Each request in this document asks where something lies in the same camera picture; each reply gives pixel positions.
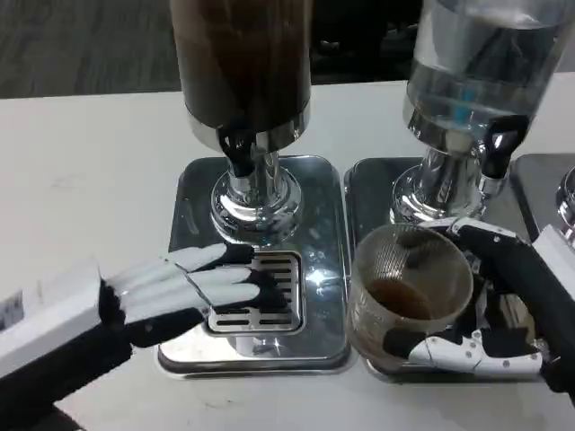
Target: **white robotic hand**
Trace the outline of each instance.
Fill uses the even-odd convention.
[[[0,423],[53,402],[202,323],[210,308],[287,305],[272,276],[247,267],[253,248],[184,249],[103,279],[90,260],[0,298]]]

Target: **tap lever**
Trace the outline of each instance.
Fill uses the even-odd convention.
[[[529,118],[526,115],[509,115],[490,121],[481,160],[485,177],[494,180],[505,178],[511,155],[525,139],[528,129]]]

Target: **glass cup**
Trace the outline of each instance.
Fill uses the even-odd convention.
[[[356,249],[346,321],[349,340],[376,367],[396,371],[405,360],[384,352],[386,332],[442,331],[472,294],[469,263],[447,238],[413,224],[381,226]]]

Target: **black tap handle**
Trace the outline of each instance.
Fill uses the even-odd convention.
[[[494,180],[505,178],[511,155],[521,145],[529,129],[525,115],[509,115],[490,121],[483,141],[482,174]]]
[[[217,130],[219,146],[238,178],[247,177],[254,170],[252,146],[255,145],[255,135],[245,120],[233,121]]]

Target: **clear glass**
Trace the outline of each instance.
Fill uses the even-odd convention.
[[[310,98],[312,0],[170,0],[181,87],[211,128],[272,130]]]
[[[429,307],[426,320],[406,318],[381,305],[376,280],[400,281]],[[374,365],[393,371],[404,360],[382,349],[391,328],[444,330],[473,293],[473,275],[464,254],[447,238],[413,224],[375,229],[358,246],[351,270],[347,332],[351,344]]]
[[[574,9],[572,0],[425,0],[411,105],[439,129],[464,131],[475,142],[494,117],[533,119],[570,38]],[[413,133],[421,138],[417,128]]]

